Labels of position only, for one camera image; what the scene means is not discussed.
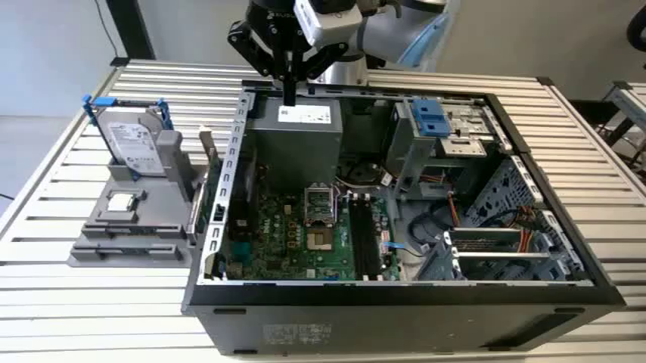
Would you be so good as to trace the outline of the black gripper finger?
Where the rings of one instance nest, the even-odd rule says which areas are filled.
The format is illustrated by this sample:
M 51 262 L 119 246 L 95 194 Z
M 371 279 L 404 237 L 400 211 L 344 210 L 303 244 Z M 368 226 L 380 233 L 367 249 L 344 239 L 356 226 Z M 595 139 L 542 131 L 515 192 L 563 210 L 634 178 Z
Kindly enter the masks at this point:
M 270 54 L 253 40 L 251 25 L 245 21 L 232 23 L 227 41 L 241 55 L 247 63 L 261 76 L 271 76 L 280 81 L 283 90 L 283 105 L 292 105 L 292 79 L 288 75 L 286 53 L 278 50 Z
M 346 42 L 326 45 L 312 56 L 304 59 L 304 48 L 292 52 L 291 62 L 291 105 L 296 105 L 296 85 L 307 79 L 315 79 L 340 59 L 348 50 Z

